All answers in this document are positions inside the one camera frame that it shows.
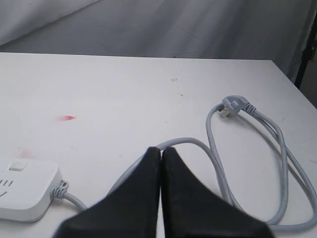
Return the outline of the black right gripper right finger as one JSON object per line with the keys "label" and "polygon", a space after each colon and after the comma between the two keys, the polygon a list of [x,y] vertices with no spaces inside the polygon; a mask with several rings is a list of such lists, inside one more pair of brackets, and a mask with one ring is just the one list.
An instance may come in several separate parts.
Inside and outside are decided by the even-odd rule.
{"label": "black right gripper right finger", "polygon": [[205,187],[173,147],[162,154],[162,210],[167,238],[272,238],[264,222]]}

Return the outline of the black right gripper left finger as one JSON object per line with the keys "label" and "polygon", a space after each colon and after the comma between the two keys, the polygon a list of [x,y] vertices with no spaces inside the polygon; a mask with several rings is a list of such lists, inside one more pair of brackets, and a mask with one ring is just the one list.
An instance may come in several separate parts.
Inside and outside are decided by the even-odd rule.
{"label": "black right gripper left finger", "polygon": [[161,153],[145,152],[131,175],[111,194],[65,220],[60,238],[154,238],[160,193]]}

